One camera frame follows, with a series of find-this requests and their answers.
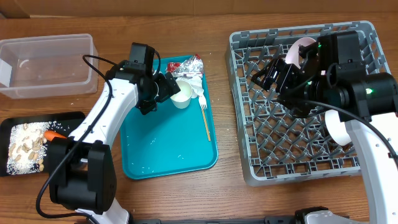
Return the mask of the white round plate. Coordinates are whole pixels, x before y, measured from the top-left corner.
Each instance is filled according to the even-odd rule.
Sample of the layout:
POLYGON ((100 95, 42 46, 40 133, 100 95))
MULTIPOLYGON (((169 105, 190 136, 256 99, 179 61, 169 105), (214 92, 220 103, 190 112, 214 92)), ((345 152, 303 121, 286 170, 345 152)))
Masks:
POLYGON ((307 58, 306 55, 301 57, 299 55, 299 47, 300 46, 307 47, 313 43, 315 43, 315 39, 310 38, 310 37, 303 37, 303 38, 297 40, 296 42, 294 42, 285 56, 285 63, 287 65, 290 65, 290 64, 295 65, 298 69, 303 70, 306 62, 309 59, 310 60, 315 59, 316 56, 310 57, 309 59, 307 58))

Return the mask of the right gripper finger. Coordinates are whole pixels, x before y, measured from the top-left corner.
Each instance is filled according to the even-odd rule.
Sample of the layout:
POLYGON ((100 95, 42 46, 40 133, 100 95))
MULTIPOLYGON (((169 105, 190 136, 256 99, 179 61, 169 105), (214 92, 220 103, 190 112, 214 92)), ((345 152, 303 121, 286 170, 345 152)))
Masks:
POLYGON ((254 74, 251 81, 257 86, 261 87, 263 90, 269 91, 272 84, 274 84, 279 76, 280 69, 278 66, 273 64, 268 64, 262 70, 254 74))
POLYGON ((301 67, 318 67, 319 64, 319 43, 312 43, 308 46, 300 45, 298 54, 302 57, 301 67))

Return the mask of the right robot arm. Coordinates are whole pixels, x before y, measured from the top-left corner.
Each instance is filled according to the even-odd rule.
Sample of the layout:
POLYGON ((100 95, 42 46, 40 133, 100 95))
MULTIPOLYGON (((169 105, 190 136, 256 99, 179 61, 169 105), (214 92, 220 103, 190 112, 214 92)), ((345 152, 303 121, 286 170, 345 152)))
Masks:
POLYGON ((295 118, 315 108, 334 110, 356 149, 371 223, 397 222, 397 82, 370 74, 355 31, 323 35, 300 45, 300 65, 271 60, 251 81, 276 87, 277 102, 295 118))

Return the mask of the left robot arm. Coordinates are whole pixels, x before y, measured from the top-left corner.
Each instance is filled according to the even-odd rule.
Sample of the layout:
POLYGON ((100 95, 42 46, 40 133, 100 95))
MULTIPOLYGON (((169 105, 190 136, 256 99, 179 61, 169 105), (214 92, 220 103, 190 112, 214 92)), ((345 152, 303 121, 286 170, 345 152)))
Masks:
POLYGON ((128 113, 146 115, 178 93, 171 73, 153 68, 158 51, 132 43, 127 60, 102 73, 102 94, 85 120, 68 137, 55 137, 47 148, 49 177, 36 210, 44 218, 85 217, 89 223, 133 223, 116 200, 117 177, 111 147, 128 113))

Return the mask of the white bowl with peanuts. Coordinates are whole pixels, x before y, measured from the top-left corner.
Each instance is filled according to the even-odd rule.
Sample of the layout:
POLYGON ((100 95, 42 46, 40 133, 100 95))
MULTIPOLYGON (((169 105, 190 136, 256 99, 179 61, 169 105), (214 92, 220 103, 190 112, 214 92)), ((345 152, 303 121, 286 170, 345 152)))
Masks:
POLYGON ((345 123, 340 121, 339 113, 336 110, 328 110, 325 113, 325 124, 327 131, 337 144, 345 146, 351 142, 345 123))

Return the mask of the white paper cup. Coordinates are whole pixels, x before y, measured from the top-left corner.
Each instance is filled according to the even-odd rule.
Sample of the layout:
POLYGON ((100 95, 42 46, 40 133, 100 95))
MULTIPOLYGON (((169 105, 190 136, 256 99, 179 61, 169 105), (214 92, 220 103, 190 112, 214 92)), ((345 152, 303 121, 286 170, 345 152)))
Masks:
POLYGON ((186 81, 179 80, 177 81, 177 85, 180 88, 180 91, 170 97, 172 103, 178 109, 184 109, 190 104, 190 100, 192 97, 192 86, 186 81))

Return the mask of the orange carrot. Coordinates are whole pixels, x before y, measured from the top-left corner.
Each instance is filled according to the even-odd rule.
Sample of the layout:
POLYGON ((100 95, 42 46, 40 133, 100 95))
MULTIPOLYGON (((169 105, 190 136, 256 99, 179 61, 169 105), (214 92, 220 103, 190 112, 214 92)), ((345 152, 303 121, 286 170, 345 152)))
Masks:
POLYGON ((52 141, 55 138, 62 138, 62 139, 66 139, 65 136, 56 133, 55 131, 45 131, 44 132, 44 138, 48 141, 52 141))

